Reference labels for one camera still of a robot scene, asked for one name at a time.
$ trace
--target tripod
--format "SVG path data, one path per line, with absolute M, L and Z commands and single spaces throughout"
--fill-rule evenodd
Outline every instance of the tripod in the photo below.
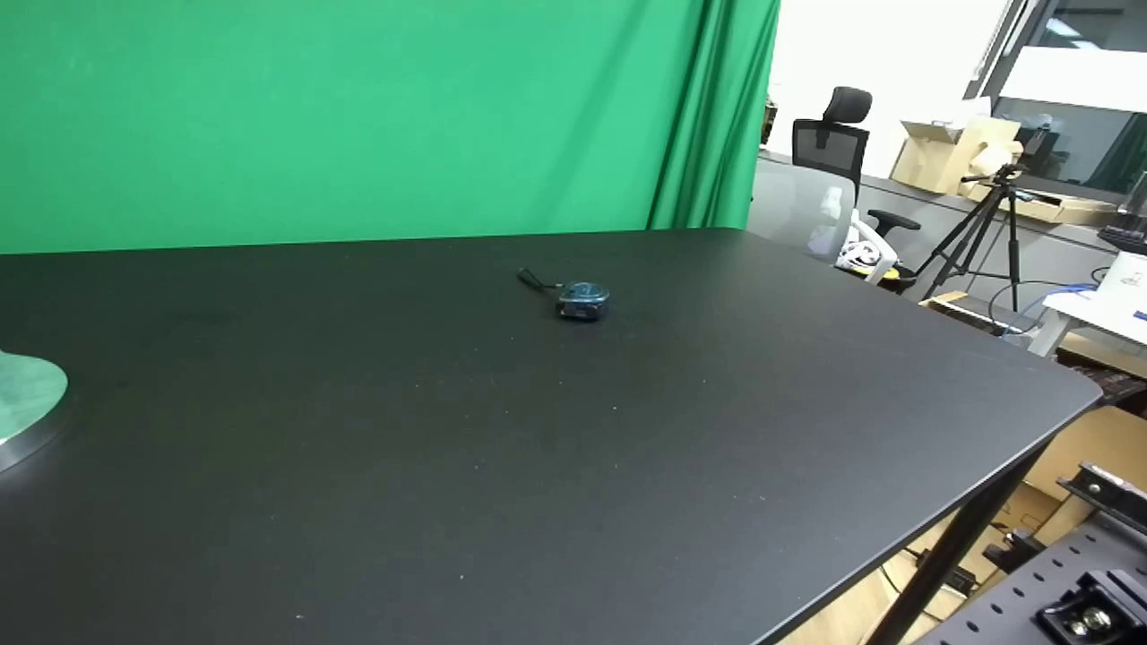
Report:
M 1019 177 L 1019 163 L 999 163 L 995 177 L 990 177 L 990 193 L 956 223 L 956 228 L 949 228 L 933 253 L 926 259 L 926 266 L 917 267 L 917 277 L 926 277 L 926 267 L 942 259 L 939 272 L 933 277 L 926 298 L 935 292 L 935 285 L 942 285 L 949 277 L 964 277 L 973 272 L 973 263 L 982 246 L 982 235 L 990 234 L 992 215 L 999 212 L 999 204 L 1009 200 L 1009 285 L 1010 285 L 1010 312 L 1019 312 L 1019 235 L 1016 235 L 1016 185 L 1010 180 Z

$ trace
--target green backdrop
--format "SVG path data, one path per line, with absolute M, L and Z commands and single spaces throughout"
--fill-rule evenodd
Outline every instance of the green backdrop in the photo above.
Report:
M 5 0 L 0 252 L 742 224 L 779 0 Z

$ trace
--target green screen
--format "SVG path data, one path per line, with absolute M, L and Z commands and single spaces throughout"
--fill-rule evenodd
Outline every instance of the green screen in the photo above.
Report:
M 6 0 L 0 252 L 643 228 L 694 0 Z

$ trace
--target black table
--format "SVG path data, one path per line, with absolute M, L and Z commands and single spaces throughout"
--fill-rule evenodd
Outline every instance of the black table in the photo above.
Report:
M 0 259 L 0 303 L 77 376 L 5 640 L 779 638 L 1096 399 L 742 234 Z

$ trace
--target table leg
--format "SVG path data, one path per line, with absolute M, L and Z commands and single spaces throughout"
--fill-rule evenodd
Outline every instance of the table leg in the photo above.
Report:
M 1047 358 L 1060 343 L 1067 327 L 1071 327 L 1067 315 L 1044 312 L 1040 334 L 1033 335 L 1030 350 Z
M 912 624 L 929 610 L 933 593 L 942 586 L 942 577 L 964 558 L 974 537 L 992 524 L 1010 491 L 1027 480 L 1033 462 L 1044 454 L 1019 457 L 1003 472 L 995 472 L 974 497 L 967 497 L 956 519 L 942 531 L 920 570 L 907 579 L 901 599 L 888 607 L 881 624 L 872 629 L 872 645 L 898 645 L 912 629 Z

